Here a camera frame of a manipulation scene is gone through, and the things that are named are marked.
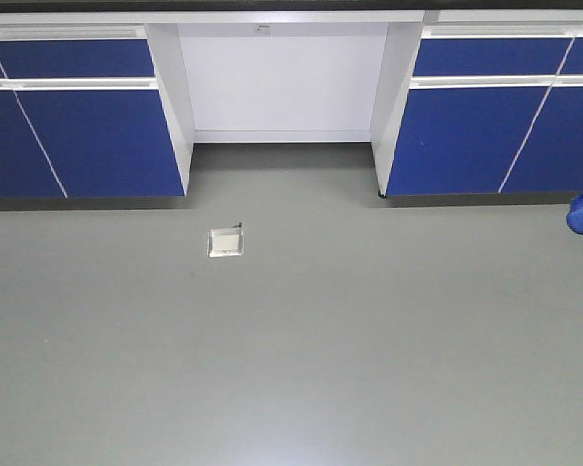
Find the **dark countertop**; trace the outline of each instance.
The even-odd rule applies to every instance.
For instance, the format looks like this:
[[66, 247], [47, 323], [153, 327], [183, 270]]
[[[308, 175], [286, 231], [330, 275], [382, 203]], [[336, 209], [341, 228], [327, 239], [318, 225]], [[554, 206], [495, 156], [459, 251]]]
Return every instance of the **dark countertop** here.
[[0, 0], [0, 13], [447, 9], [583, 9], [583, 0]]

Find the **gray floor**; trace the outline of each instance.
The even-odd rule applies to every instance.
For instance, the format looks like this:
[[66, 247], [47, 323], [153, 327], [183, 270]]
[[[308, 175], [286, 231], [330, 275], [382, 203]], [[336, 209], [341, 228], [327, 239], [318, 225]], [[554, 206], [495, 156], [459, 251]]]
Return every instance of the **gray floor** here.
[[583, 466], [566, 205], [382, 208], [363, 145], [201, 146], [189, 190], [0, 212], [0, 466]]

